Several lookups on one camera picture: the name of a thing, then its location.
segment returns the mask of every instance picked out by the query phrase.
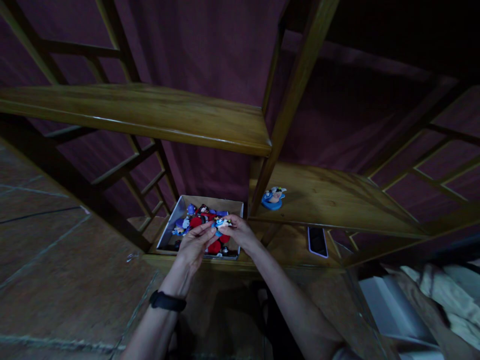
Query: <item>purple fabric backdrop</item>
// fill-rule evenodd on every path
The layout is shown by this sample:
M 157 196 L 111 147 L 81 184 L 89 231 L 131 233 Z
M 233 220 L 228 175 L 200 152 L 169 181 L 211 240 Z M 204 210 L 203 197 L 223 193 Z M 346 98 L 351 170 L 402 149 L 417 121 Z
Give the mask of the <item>purple fabric backdrop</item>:
M 118 0 L 116 5 L 143 82 L 260 106 L 284 2 Z M 45 39 L 112 46 L 94 1 L 19 0 L 19 4 Z M 287 31 L 265 120 L 270 132 L 299 43 L 300 36 Z M 0 46 L 0 84 L 48 85 L 3 20 Z M 83 58 L 54 58 L 69 83 L 95 82 Z M 117 60 L 101 62 L 112 83 L 126 81 Z M 453 78 L 326 42 L 280 159 L 358 173 L 455 83 Z M 479 100 L 477 87 L 437 123 L 480 135 Z M 32 122 L 43 133 L 64 126 L 37 119 Z M 374 180 L 385 184 L 411 165 L 426 146 L 441 138 L 426 134 Z M 168 141 L 163 144 L 181 194 L 247 200 L 249 156 Z M 94 149 L 95 160 L 90 156 Z M 72 141 L 60 150 L 89 180 L 131 155 L 125 136 L 107 131 Z M 424 165 L 422 170 L 440 176 L 452 165 L 460 165 L 477 154 L 477 148 L 452 145 L 446 155 Z M 144 185 L 157 171 L 156 165 L 143 166 L 133 176 L 139 185 Z M 476 170 L 452 186 L 475 198 L 479 195 L 475 185 L 479 178 L 480 171 Z M 432 191 L 406 178 L 391 189 L 391 194 L 425 221 L 436 216 L 437 209 L 443 212 L 452 208 Z M 123 184 L 107 195 L 125 216 L 142 215 Z M 153 197 L 148 200 L 152 206 L 156 201 Z

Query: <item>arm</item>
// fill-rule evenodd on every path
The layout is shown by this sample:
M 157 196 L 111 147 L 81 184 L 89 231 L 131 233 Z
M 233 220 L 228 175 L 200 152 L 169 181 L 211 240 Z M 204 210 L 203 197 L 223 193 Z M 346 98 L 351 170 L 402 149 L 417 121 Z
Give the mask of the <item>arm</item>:
M 331 357 L 343 342 L 342 336 L 322 311 L 285 274 L 268 250 L 257 239 L 245 220 L 229 215 L 233 227 L 219 229 L 232 236 L 255 263 L 273 294 L 278 308 L 305 359 Z
M 216 228 L 207 222 L 189 231 L 158 292 L 185 299 L 192 279 L 202 263 L 205 249 L 218 239 Z M 120 359 L 163 359 L 179 314 L 162 308 L 148 307 Z

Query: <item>wrist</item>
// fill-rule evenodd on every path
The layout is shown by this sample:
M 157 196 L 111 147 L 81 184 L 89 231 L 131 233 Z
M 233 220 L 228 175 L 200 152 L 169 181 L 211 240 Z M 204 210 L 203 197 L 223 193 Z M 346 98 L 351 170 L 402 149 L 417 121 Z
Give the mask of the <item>wrist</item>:
M 185 263 L 178 259 L 173 262 L 167 276 L 161 283 L 158 292 L 164 292 L 174 298 L 185 299 L 190 287 L 192 274 Z
M 256 237 L 245 242 L 243 250 L 250 256 L 251 258 L 258 253 L 258 251 L 265 249 L 264 245 L 258 240 Z

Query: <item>red toy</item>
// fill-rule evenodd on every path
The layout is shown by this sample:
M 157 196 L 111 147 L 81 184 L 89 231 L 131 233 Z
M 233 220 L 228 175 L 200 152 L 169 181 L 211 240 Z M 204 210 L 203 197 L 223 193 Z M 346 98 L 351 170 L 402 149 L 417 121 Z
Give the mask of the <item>red toy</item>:
M 212 221 L 215 218 L 215 214 L 210 213 L 208 206 L 202 204 L 196 211 L 195 216 L 190 220 L 190 228 L 194 229 L 197 226 Z M 222 245 L 230 241 L 230 236 L 222 235 L 220 238 L 208 247 L 208 254 L 217 255 Z

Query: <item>hand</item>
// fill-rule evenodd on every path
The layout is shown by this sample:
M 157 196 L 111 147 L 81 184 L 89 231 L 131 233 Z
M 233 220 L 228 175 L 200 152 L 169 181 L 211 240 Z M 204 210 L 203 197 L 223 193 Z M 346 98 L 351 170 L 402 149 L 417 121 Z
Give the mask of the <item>hand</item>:
M 249 251 L 254 250 L 256 246 L 261 246 L 262 243 L 257 239 L 249 224 L 237 215 L 227 215 L 223 217 L 230 220 L 232 226 L 222 226 L 218 231 L 222 234 L 231 236 L 235 242 L 240 245 L 248 254 Z
M 209 221 L 190 230 L 180 243 L 176 258 L 187 266 L 191 273 L 199 269 L 205 249 L 219 238 L 215 235 L 217 228 L 212 227 L 212 223 L 213 221 Z

